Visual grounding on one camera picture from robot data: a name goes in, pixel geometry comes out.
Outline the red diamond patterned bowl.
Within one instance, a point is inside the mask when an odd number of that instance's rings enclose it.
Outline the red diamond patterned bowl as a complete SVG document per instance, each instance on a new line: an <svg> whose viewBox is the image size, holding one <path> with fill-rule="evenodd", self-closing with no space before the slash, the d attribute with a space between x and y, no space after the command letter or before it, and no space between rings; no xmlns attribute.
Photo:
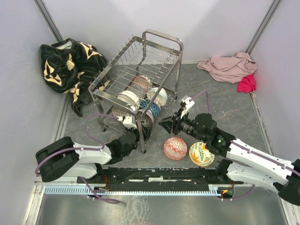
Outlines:
<svg viewBox="0 0 300 225"><path fill-rule="evenodd" d="M165 141L163 150L168 158L172 160L181 160L186 156L188 146L182 138L171 137Z"/></svg>

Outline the blue triangle patterned bowl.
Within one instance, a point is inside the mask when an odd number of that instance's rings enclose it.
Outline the blue triangle patterned bowl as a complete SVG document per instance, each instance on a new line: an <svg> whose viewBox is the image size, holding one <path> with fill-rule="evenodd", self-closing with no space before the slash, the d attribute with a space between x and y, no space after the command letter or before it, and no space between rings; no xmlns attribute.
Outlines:
<svg viewBox="0 0 300 225"><path fill-rule="evenodd" d="M151 101L151 99L148 99L148 98L145 99L145 100L142 100L141 103L140 103L142 109L146 109L146 107L148 106L150 101ZM150 106L150 111L151 111L151 113L154 117L157 117L157 116L160 115L161 105L157 100L154 100L154 102Z"/></svg>

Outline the plain white bowl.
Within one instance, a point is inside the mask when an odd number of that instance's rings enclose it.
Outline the plain white bowl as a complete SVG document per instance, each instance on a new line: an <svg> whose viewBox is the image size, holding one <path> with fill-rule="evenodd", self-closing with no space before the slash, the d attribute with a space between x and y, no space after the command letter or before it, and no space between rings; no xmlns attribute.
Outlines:
<svg viewBox="0 0 300 225"><path fill-rule="evenodd" d="M162 88L160 90L160 92L158 92L158 87L151 88L147 92L147 97L152 98L156 95L156 93L157 93L156 100L160 103L161 106L165 106L167 103L168 97L167 97L167 93L164 88Z"/></svg>

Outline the brown cross patterned bowl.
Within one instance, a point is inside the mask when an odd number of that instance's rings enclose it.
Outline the brown cross patterned bowl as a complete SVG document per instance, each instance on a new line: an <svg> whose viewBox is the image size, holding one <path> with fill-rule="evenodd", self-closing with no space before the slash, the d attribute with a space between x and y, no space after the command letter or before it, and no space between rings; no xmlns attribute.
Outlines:
<svg viewBox="0 0 300 225"><path fill-rule="evenodd" d="M127 112L116 107L112 107L111 112L115 117L125 117L128 114Z"/></svg>

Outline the white scalloped bowl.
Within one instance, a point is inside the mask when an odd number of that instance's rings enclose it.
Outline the white scalloped bowl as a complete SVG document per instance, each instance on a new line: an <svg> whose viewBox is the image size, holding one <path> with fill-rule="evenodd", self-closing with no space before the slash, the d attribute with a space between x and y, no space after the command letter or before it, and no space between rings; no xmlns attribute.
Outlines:
<svg viewBox="0 0 300 225"><path fill-rule="evenodd" d="M118 94L117 99L122 100L135 108L139 108L140 98L132 91L122 91Z"/></svg>

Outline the stainless steel dish rack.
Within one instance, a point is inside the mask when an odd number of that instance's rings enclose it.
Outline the stainless steel dish rack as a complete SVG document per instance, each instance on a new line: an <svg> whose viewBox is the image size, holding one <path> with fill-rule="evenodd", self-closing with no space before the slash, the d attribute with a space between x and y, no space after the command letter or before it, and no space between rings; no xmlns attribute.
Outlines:
<svg viewBox="0 0 300 225"><path fill-rule="evenodd" d="M144 31L141 37L132 36L126 42L89 87L100 113L98 121L103 131L109 127L105 121L105 114L112 115L112 107L119 108L127 112L127 115L135 117L137 129L126 128L120 121L119 123L127 130L137 131L141 152L146 152L146 142L158 125L159 119L177 99L183 48L183 42L178 37L152 29ZM150 80L151 88L158 87L158 92L164 88L168 97L166 105L161 106L160 115L154 117L151 128L144 127L141 120L150 110L158 93L150 98L146 109L142 109L140 103L148 98L148 91L144 91L140 85L133 82L139 75ZM139 108L117 99L118 94L124 90L132 91L140 98Z"/></svg>

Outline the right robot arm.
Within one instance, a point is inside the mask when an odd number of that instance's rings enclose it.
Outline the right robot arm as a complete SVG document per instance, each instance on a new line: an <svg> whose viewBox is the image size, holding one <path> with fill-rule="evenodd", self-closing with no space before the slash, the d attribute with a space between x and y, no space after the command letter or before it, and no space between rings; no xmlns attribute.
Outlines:
<svg viewBox="0 0 300 225"><path fill-rule="evenodd" d="M269 189L293 205L300 204L300 161L285 160L249 146L241 139L217 127L209 113L191 120L175 113L160 121L170 134L184 132L204 142L206 149L224 159L215 171L220 183L241 181Z"/></svg>

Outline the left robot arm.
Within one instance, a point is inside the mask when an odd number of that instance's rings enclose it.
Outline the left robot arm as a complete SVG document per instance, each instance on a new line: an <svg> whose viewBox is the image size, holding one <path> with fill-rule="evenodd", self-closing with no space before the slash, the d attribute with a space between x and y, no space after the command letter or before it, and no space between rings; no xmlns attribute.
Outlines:
<svg viewBox="0 0 300 225"><path fill-rule="evenodd" d="M40 175L43 182L61 177L83 177L98 183L104 177L101 166L122 161L137 148L139 141L140 136L133 130L99 146L79 144L65 136L35 154L35 174Z"/></svg>

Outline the yellow floral bowl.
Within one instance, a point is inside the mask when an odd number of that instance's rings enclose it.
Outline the yellow floral bowl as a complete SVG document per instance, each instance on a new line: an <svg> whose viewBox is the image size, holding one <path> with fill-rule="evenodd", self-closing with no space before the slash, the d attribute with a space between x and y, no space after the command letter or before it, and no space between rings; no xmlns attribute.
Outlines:
<svg viewBox="0 0 300 225"><path fill-rule="evenodd" d="M215 160L215 155L206 149L206 144L203 142L196 142L190 147L189 157L200 167L208 167Z"/></svg>

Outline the dusty pink cloth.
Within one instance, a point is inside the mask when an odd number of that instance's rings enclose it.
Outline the dusty pink cloth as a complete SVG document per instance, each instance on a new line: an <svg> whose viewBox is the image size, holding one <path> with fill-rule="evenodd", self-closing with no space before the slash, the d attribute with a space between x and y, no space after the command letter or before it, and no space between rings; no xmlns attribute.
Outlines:
<svg viewBox="0 0 300 225"><path fill-rule="evenodd" d="M212 57L209 60L202 60L197 67L207 71L215 81L234 84L253 74L257 70L257 63L248 53L238 52L232 57Z"/></svg>

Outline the magenta cloth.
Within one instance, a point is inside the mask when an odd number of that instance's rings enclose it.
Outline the magenta cloth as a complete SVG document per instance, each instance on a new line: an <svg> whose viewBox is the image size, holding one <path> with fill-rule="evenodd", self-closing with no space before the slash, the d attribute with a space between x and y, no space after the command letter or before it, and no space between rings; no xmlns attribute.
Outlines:
<svg viewBox="0 0 300 225"><path fill-rule="evenodd" d="M256 82L254 75L247 75L242 78L237 86L238 92L250 93L256 90Z"/></svg>

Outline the black and cream blanket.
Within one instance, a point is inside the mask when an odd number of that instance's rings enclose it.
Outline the black and cream blanket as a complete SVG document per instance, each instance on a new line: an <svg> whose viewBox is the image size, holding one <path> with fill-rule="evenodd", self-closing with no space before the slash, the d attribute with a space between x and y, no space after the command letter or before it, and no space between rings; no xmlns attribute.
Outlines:
<svg viewBox="0 0 300 225"><path fill-rule="evenodd" d="M89 86L107 66L108 60L95 46L67 38L52 45L42 44L41 70L45 83L55 92L66 94L78 117L92 101Z"/></svg>

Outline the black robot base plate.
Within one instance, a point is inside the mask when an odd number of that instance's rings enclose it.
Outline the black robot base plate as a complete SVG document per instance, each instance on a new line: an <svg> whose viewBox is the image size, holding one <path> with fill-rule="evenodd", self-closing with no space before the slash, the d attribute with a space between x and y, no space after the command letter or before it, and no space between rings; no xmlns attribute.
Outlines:
<svg viewBox="0 0 300 225"><path fill-rule="evenodd" d="M110 191L205 191L209 185L231 185L223 172L195 168L114 168L101 169L90 185L108 185Z"/></svg>

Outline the aluminium frame rail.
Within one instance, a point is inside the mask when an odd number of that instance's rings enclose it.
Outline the aluminium frame rail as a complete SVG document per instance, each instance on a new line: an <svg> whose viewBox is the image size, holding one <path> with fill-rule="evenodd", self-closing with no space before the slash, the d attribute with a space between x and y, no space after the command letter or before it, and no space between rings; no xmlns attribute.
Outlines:
<svg viewBox="0 0 300 225"><path fill-rule="evenodd" d="M47 195L46 185L84 186L93 195ZM209 185L221 196L98 195L108 185L90 185L78 177L53 183L37 180L26 225L297 225L297 205L275 192L241 181Z"/></svg>

